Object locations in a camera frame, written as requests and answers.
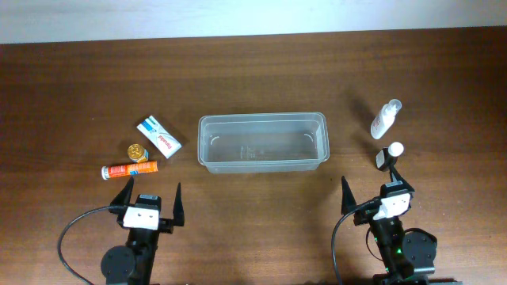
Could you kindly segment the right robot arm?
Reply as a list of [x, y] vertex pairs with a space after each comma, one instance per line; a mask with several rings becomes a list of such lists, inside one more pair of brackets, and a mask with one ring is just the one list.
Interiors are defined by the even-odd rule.
[[355, 226], [368, 224], [367, 235], [372, 235], [378, 247], [380, 260], [386, 272], [375, 274], [372, 282], [378, 285], [437, 285], [457, 284], [454, 279], [430, 279], [435, 273], [437, 239], [420, 228], [404, 229], [400, 217], [411, 208], [414, 188], [399, 174], [388, 167], [391, 181], [383, 184], [380, 194], [358, 204], [348, 181], [342, 177], [342, 217], [334, 227], [331, 237], [332, 258], [337, 281], [342, 283], [336, 257], [336, 240], [339, 226], [350, 216]]

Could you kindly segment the white Panadol medicine box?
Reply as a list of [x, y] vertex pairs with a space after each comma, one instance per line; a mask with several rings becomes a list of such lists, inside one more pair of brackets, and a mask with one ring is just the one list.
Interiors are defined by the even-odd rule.
[[181, 149], [181, 144], [153, 117], [149, 116], [137, 125], [165, 158], [170, 158]]

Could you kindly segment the white spray bottle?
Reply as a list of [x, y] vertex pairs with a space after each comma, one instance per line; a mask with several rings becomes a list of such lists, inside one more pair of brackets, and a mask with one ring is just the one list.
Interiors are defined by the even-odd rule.
[[401, 110], [402, 103], [398, 99], [392, 99], [386, 103], [372, 121], [370, 133], [372, 138], [380, 139], [393, 125], [397, 113]]

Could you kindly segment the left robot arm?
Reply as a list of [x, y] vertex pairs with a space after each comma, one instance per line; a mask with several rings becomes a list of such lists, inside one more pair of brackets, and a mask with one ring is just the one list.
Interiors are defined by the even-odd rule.
[[110, 203], [109, 212], [116, 216], [118, 225], [128, 231], [124, 245], [109, 249], [102, 258], [101, 272], [107, 284], [148, 285], [158, 249], [160, 234], [172, 234], [173, 228], [185, 224], [181, 186], [173, 204], [173, 217], [160, 216], [162, 199], [140, 194], [131, 203], [134, 179]]

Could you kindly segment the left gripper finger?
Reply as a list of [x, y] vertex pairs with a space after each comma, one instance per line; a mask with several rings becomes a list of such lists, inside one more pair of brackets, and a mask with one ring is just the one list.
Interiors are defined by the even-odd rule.
[[181, 196], [181, 184], [177, 185], [177, 191], [173, 204], [173, 225], [184, 226], [185, 225], [185, 213]]
[[110, 203], [111, 206], [128, 206], [132, 197], [134, 178], [130, 177], [124, 188], [116, 195]]

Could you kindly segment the black bottle white cap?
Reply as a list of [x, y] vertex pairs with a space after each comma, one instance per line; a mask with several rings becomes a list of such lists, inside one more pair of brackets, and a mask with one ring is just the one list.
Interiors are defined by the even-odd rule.
[[376, 168], [380, 171], [387, 171], [390, 166], [396, 163], [404, 150], [405, 147], [400, 142], [393, 142], [390, 146], [384, 147], [375, 156]]

